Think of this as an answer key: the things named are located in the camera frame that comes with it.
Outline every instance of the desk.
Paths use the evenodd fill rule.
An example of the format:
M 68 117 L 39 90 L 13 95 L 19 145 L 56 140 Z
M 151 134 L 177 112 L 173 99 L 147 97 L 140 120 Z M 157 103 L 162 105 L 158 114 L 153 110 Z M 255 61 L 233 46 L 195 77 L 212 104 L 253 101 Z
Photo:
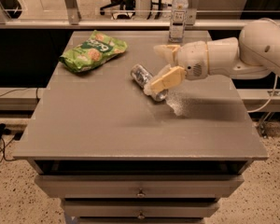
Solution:
M 36 184 L 80 223 L 204 223 L 268 158 L 245 106 L 226 77 L 185 81 L 154 103 L 132 81 L 133 65 L 153 74 L 153 46 L 167 32 L 107 32 L 126 53 L 76 76 L 58 64 L 15 151 L 39 173 Z M 66 49 L 89 32 L 74 32 Z M 186 31 L 185 42 L 207 40 Z

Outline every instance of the background floor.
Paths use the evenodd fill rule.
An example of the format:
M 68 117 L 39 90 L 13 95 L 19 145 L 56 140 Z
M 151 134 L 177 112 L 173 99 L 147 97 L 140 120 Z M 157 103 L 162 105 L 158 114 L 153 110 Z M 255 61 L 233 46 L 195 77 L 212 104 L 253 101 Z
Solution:
M 14 133 L 24 130 L 28 119 L 0 119 Z M 255 161 L 245 171 L 244 184 L 230 198 L 221 199 L 218 211 L 207 224 L 280 224 L 280 114 L 267 124 L 268 139 L 261 142 L 270 158 Z M 13 141 L 7 147 L 12 159 Z M 65 223 L 60 200 L 51 199 L 34 183 L 35 170 L 26 161 L 0 163 L 0 224 Z

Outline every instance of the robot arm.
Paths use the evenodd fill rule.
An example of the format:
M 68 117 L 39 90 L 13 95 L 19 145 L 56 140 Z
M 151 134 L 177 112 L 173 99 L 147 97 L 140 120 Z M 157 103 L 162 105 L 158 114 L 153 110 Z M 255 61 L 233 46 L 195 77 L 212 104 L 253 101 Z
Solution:
M 147 84 L 156 93 L 180 84 L 185 78 L 224 75 L 256 79 L 271 72 L 280 76 L 280 27 L 272 20 L 250 22 L 239 40 L 232 37 L 183 47 L 157 46 L 155 51 L 170 64 Z

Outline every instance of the green chip bag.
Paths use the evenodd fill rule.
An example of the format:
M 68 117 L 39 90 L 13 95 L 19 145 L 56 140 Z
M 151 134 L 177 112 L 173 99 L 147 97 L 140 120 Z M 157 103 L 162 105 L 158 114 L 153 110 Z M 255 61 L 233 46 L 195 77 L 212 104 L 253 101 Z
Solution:
M 123 53 L 127 47 L 126 42 L 122 40 L 93 31 L 87 41 L 64 52 L 59 61 L 71 72 L 79 73 L 106 63 Z

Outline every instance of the drawer handle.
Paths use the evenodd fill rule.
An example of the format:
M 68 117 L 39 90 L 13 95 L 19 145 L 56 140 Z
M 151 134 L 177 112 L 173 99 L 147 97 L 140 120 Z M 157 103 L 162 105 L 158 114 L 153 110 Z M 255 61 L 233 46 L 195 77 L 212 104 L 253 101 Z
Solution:
M 142 189 L 139 190 L 139 192 L 137 193 L 137 197 L 138 198 L 144 198 L 146 196 L 146 194 L 143 192 Z
M 146 216 L 144 216 L 143 213 L 140 212 L 140 214 L 139 214 L 139 216 L 138 216 L 138 219 L 143 220 L 143 219 L 145 219 L 145 218 L 146 218 Z

